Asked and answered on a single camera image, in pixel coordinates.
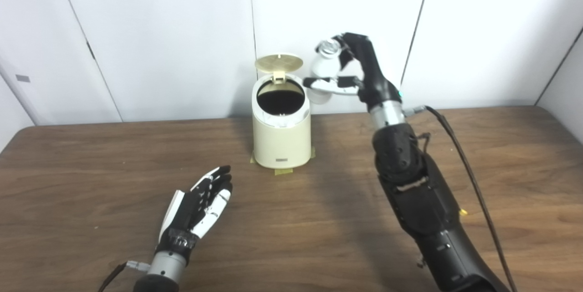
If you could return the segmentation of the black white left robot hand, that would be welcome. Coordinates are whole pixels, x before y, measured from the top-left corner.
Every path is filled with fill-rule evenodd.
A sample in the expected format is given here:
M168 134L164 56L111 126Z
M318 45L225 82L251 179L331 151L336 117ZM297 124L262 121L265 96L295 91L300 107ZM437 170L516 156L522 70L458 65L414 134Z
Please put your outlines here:
M197 242L216 224L232 193L231 166L204 174L188 191L176 190L164 215L155 253L169 252L189 261Z

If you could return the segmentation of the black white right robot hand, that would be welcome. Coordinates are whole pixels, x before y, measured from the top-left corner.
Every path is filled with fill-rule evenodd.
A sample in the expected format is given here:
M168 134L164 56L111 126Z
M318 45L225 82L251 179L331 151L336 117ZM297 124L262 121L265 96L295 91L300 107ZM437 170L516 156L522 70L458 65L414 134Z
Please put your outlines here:
M316 57L310 75L303 79L303 86L317 97L315 103L323 103L329 95L358 96L367 109L379 107L384 102L402 102L397 87L381 70L370 37L345 32L321 41L315 47ZM349 63L360 64L362 78L342 76Z

